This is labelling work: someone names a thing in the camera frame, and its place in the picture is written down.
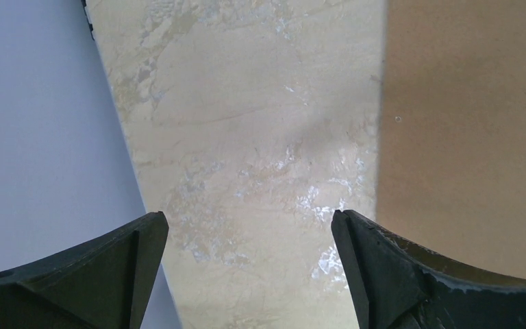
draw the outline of beige stone surface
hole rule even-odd
[[[88,7],[184,328],[357,328],[329,224],[375,212],[384,1]]]

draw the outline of brown board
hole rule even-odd
[[[392,0],[377,221],[526,278],[526,1]]]

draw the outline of black object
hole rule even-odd
[[[478,269],[353,210],[331,223],[361,329],[526,328],[526,280]]]
[[[149,213],[0,272],[0,328],[139,328],[167,235],[164,214]]]

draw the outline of brown floor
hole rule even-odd
[[[377,220],[526,278],[526,1],[392,0]]]

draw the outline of cardboard sheet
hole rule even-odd
[[[392,0],[377,220],[526,278],[526,1]]]

